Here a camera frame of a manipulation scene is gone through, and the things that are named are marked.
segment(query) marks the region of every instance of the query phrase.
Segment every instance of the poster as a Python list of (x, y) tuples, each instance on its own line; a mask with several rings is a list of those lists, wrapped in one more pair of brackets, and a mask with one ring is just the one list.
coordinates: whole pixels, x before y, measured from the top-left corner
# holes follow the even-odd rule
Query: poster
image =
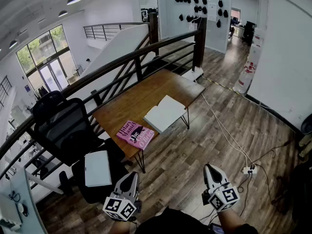
[(208, 3), (208, 13), (207, 13), (207, 20), (216, 21), (216, 3), (209, 2)]

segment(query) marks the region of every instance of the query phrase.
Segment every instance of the white laptop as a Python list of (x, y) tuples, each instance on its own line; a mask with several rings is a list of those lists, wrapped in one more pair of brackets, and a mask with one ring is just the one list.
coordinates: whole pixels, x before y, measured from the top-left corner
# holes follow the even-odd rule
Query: white laptop
[(185, 106), (166, 95), (158, 106), (146, 114), (144, 120), (160, 134), (186, 113)]
[(98, 151), (85, 156), (85, 184), (87, 187), (112, 184), (107, 151)]

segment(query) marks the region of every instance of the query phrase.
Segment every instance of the glass door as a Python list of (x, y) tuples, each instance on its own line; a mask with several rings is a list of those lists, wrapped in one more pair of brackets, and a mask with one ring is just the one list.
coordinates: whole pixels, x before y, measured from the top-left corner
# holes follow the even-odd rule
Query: glass door
[(59, 86), (57, 85), (54, 77), (52, 76), (48, 65), (43, 66), (40, 69), (40, 73), (44, 79), (45, 84), (48, 86), (50, 91), (55, 91), (55, 90), (60, 91)]
[(51, 63), (49, 63), (49, 65), (51, 66), (52, 72), (54, 73), (54, 76), (55, 76), (61, 90), (63, 90), (64, 88), (66, 88), (68, 86), (68, 81), (65, 77), (65, 74), (64, 74), (62, 68), (61, 68), (61, 65), (59, 63), (59, 59), (52, 61)]

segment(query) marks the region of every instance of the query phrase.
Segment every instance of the chair backrest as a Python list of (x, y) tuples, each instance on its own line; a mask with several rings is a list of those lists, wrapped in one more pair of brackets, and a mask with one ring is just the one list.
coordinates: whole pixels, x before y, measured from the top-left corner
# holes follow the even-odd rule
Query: chair backrest
[(52, 155), (71, 166), (103, 143), (93, 132), (81, 99), (64, 100), (58, 105), (47, 101), (38, 101), (40, 106), (34, 107), (35, 133), (39, 144)]

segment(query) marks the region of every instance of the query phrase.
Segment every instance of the window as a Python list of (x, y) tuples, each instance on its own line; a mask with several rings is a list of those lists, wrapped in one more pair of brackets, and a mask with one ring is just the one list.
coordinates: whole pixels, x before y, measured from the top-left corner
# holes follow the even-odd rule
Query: window
[(17, 51), (16, 54), (19, 58), (20, 65), (25, 73), (28, 73), (35, 67), (35, 64), (30, 56), (30, 52), (28, 50), (27, 45), (24, 46), (21, 50)]
[(27, 74), (44, 60), (67, 47), (63, 26), (59, 25), (32, 40), (16, 54), (20, 65)]
[(38, 95), (42, 86), (49, 92), (60, 91), (79, 79), (62, 25), (32, 40), (16, 54)]
[(54, 48), (49, 48), (50, 44), (53, 45), (49, 31), (28, 44), (30, 53), (36, 65), (42, 63), (44, 60), (56, 53)]
[(55, 27), (54, 29), (50, 30), (50, 32), (57, 52), (68, 47), (62, 25)]
[(232, 8), (231, 18), (237, 18), (237, 21), (240, 21), (240, 10)]

